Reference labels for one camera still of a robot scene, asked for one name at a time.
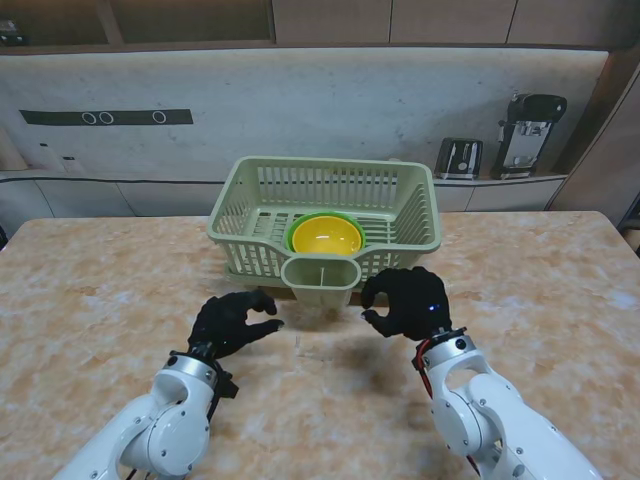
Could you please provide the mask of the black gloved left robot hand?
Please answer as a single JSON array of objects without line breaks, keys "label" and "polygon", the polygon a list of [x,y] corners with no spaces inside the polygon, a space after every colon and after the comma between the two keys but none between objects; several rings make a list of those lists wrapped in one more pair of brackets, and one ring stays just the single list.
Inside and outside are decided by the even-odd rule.
[{"label": "black gloved left robot hand", "polygon": [[[248,325],[250,311],[264,312],[270,320]],[[202,361],[234,354],[246,345],[279,331],[284,322],[275,319],[273,298],[261,290],[234,292],[211,297],[199,311],[187,340],[188,353]]]}]

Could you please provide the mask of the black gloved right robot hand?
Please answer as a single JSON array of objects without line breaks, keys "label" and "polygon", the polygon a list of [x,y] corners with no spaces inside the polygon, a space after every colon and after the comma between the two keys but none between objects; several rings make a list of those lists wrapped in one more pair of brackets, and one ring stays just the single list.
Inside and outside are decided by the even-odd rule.
[{"label": "black gloved right robot hand", "polygon": [[[373,310],[378,294],[387,296],[389,311]],[[385,269],[369,278],[361,291],[364,320],[385,338],[402,334],[421,341],[452,330],[449,301],[442,279],[424,267]]]}]

